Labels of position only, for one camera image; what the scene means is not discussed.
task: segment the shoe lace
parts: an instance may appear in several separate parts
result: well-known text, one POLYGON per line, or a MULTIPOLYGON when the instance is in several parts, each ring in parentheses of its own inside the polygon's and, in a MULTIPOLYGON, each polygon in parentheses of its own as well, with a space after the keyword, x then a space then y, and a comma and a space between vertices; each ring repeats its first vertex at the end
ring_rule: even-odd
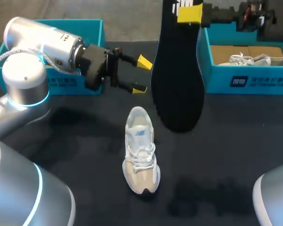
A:
POLYGON ((146 170, 153 168, 153 154, 155 152, 155 144, 151 143, 150 148, 137 149, 136 152, 133 152, 130 145, 128 145, 130 151, 130 162, 133 164, 133 170, 136 173, 139 170, 146 170))
POLYGON ((236 65, 254 65, 254 59, 251 56, 243 56, 240 52, 240 55, 231 55, 230 63, 236 65))

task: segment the black insole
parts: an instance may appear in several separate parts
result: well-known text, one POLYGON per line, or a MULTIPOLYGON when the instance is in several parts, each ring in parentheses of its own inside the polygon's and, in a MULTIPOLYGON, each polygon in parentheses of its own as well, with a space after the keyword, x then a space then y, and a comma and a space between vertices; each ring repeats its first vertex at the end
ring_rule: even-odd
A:
MULTIPOLYGON (((194 0, 194 5, 202 0, 194 0)), ((198 24, 178 24, 177 0, 163 0, 159 45, 151 89, 157 113, 174 132, 187 132, 197 124, 204 102, 204 85, 197 62, 198 24)))

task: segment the box label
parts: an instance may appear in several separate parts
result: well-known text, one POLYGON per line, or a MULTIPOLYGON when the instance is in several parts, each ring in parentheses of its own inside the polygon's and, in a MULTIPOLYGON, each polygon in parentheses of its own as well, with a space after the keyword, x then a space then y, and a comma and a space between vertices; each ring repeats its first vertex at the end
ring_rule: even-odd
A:
POLYGON ((76 79, 74 78, 48 78, 49 87, 77 87, 76 79))
POLYGON ((233 76, 230 87, 245 87, 248 76, 233 76))
POLYGON ((283 78, 253 77, 251 87, 283 87, 283 78))

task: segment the red component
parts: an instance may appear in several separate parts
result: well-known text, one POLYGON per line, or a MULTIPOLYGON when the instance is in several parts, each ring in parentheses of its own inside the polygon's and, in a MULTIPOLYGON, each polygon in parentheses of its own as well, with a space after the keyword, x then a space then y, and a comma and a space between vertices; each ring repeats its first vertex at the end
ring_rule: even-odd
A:
POLYGON ((247 6, 245 14, 244 14, 244 21, 248 21, 250 15, 251 15, 251 7, 247 6))

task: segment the yellow clamp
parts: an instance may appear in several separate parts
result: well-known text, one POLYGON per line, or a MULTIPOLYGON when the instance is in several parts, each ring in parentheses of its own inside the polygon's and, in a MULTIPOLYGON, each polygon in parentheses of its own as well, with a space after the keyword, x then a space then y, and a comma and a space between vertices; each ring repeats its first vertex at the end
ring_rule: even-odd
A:
POLYGON ((146 87, 146 89, 144 90, 139 90, 139 89, 135 89, 133 88, 132 90, 132 94, 137 94, 137 93, 146 93, 147 92, 148 87, 146 87))
POLYGON ((201 24, 203 3, 196 6, 179 7, 178 23, 201 24))
POLYGON ((153 64, 149 60, 144 58, 143 55, 141 54, 140 57, 137 60, 137 67, 141 67, 143 69, 151 70, 152 66, 153 66, 153 64))

